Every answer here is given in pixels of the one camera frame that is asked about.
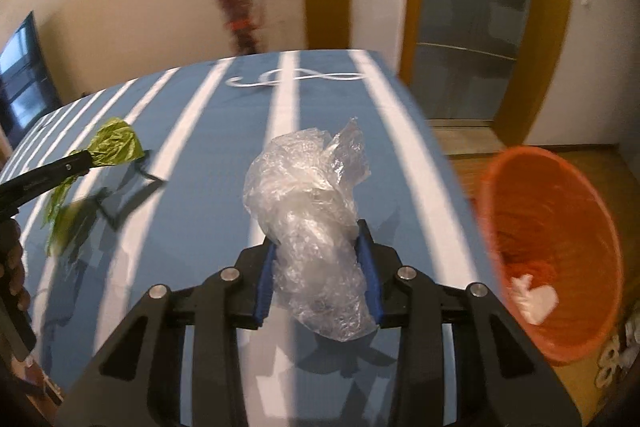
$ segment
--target striped tablecloth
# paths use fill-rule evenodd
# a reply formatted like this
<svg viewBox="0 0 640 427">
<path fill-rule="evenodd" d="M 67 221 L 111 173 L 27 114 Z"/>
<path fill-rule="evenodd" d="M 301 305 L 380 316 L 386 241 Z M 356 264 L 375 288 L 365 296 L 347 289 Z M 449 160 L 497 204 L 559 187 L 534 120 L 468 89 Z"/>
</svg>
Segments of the striped tablecloth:
<svg viewBox="0 0 640 427">
<path fill-rule="evenodd" d="M 227 82 L 261 83 L 234 87 Z M 371 176 L 355 190 L 374 239 L 437 282 L 495 287 L 462 191 L 408 91 L 382 60 L 361 50 L 224 58 L 130 80 L 44 116 L 0 181 L 85 147 L 108 118 L 124 118 L 150 150 L 133 166 L 93 169 L 68 201 L 82 206 L 68 254 L 46 258 L 44 198 L 20 209 L 36 359 L 69 389 L 92 354 L 149 286 L 197 285 L 262 241 L 242 207 L 244 174 L 265 142 L 297 129 L 332 134 L 358 118 Z M 109 194 L 97 211 L 96 198 Z M 251 425 L 384 425 L 398 330 L 351 343 L 318 337 L 272 308 L 242 332 L 242 383 Z M 446 342 L 447 420 L 454 374 Z M 185 348 L 190 361 L 190 345 Z M 183 423 L 190 425 L 190 363 Z"/>
</svg>

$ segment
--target orange plastic basket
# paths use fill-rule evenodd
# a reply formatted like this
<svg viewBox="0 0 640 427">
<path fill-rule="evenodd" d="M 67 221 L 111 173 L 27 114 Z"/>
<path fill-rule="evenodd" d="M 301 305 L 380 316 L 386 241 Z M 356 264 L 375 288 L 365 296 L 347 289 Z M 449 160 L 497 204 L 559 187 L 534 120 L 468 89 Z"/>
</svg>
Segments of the orange plastic basket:
<svg viewBox="0 0 640 427">
<path fill-rule="evenodd" d="M 613 221 L 587 178 L 559 156 L 513 147 L 496 156 L 476 193 L 478 223 L 504 302 L 546 356 L 562 365 L 599 348 L 622 297 L 622 255 Z M 511 299 L 514 263 L 548 264 L 558 307 L 527 323 Z"/>
</svg>

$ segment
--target silver bolt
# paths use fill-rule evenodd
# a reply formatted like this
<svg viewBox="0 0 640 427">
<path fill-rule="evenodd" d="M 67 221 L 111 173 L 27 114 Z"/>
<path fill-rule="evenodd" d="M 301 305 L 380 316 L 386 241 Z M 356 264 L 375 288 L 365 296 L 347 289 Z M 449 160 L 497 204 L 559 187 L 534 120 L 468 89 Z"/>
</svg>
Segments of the silver bolt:
<svg viewBox="0 0 640 427">
<path fill-rule="evenodd" d="M 164 284 L 156 284 L 149 288 L 149 297 L 152 299 L 161 299 L 166 295 L 167 289 Z"/>
<path fill-rule="evenodd" d="M 484 297 L 489 293 L 487 287 L 481 282 L 474 282 L 469 290 L 471 291 L 471 295 L 474 297 Z"/>
<path fill-rule="evenodd" d="M 235 281 L 238 277 L 240 277 L 240 270 L 238 270 L 238 268 L 225 268 L 222 270 L 222 272 L 220 272 L 220 279 L 222 279 L 223 281 Z"/>
<path fill-rule="evenodd" d="M 401 266 L 398 268 L 398 277 L 404 281 L 410 281 L 411 279 L 415 279 L 417 273 L 415 272 L 415 268 L 411 266 Z"/>
</svg>

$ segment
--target clear plastic bag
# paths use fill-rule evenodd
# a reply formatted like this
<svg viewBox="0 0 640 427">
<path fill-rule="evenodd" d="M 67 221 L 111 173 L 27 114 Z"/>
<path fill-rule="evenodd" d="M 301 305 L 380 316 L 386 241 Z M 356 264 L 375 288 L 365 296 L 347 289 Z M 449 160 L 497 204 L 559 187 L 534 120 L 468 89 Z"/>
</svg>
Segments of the clear plastic bag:
<svg viewBox="0 0 640 427">
<path fill-rule="evenodd" d="M 316 128 L 274 138 L 244 181 L 244 206 L 278 245 L 278 302 L 312 331 L 341 342 L 376 329 L 353 248 L 353 187 L 369 174 L 352 119 L 333 139 Z"/>
</svg>

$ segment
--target television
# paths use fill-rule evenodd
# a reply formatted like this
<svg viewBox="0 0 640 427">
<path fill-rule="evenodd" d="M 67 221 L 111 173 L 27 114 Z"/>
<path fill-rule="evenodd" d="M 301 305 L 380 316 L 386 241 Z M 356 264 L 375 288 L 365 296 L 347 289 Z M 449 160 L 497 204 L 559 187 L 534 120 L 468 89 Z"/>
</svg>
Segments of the television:
<svg viewBox="0 0 640 427">
<path fill-rule="evenodd" d="M 60 106 L 31 12 L 0 52 L 0 125 L 11 147 L 41 116 Z"/>
</svg>

